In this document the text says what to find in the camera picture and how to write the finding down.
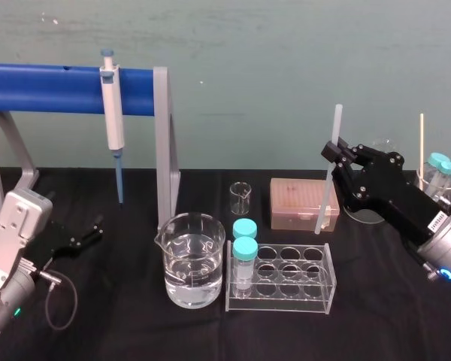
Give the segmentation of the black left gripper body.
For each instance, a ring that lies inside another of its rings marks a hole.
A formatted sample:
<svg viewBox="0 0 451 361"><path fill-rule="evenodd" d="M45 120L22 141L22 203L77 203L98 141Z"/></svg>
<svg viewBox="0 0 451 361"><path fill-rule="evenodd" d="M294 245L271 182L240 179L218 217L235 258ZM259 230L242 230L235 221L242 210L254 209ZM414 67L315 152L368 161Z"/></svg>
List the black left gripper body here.
<svg viewBox="0 0 451 361"><path fill-rule="evenodd" d="M73 235L62 224L50 221L25 249L25 259L36 269L45 270L55 259L76 256L81 251L83 240Z"/></svg>

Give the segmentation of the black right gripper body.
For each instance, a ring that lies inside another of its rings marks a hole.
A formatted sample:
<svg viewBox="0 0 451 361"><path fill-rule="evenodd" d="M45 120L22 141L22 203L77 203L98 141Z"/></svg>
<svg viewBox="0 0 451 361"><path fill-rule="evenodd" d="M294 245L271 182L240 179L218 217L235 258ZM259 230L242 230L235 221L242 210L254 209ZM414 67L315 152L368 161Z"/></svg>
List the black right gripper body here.
<svg viewBox="0 0 451 361"><path fill-rule="evenodd" d="M362 193L353 212L370 210L414 245L429 241L451 216L451 210L436 203L409 181L397 153L382 153L365 166L352 164L354 184Z"/></svg>

